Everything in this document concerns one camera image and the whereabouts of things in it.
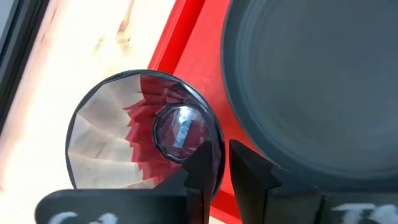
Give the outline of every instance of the black disc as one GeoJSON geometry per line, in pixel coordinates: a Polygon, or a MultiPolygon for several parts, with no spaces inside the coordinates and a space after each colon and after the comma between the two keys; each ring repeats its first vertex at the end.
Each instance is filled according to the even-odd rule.
{"type": "Polygon", "coordinates": [[[398,177],[397,1],[235,0],[223,73],[241,125],[281,167],[314,184],[398,177]]]}

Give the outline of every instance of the wooden surface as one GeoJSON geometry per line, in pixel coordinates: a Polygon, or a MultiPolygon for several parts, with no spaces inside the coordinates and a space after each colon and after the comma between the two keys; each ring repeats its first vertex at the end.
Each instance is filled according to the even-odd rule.
{"type": "Polygon", "coordinates": [[[72,187],[65,136],[73,110],[102,79],[147,68],[174,0],[52,0],[0,137],[0,217],[34,223],[45,195],[72,187]]]}

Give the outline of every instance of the red surface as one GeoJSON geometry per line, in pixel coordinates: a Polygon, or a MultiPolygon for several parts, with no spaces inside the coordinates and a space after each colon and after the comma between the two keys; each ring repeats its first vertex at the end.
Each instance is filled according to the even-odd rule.
{"type": "Polygon", "coordinates": [[[205,0],[176,0],[148,69],[173,74],[205,0]]]}
{"type": "Polygon", "coordinates": [[[238,206],[229,173],[228,142],[237,139],[251,149],[229,104],[221,74],[221,33],[229,0],[207,0],[181,55],[174,75],[191,84],[209,102],[221,124],[226,141],[227,161],[224,180],[213,201],[211,215],[228,224],[239,223],[238,206]]]}
{"type": "Polygon", "coordinates": [[[215,111],[226,142],[227,160],[223,183],[210,214],[235,224],[241,220],[229,173],[228,142],[237,139],[251,149],[255,147],[235,118],[223,85],[221,32],[228,4],[229,0],[177,0],[149,69],[171,73],[188,82],[215,111]]]}

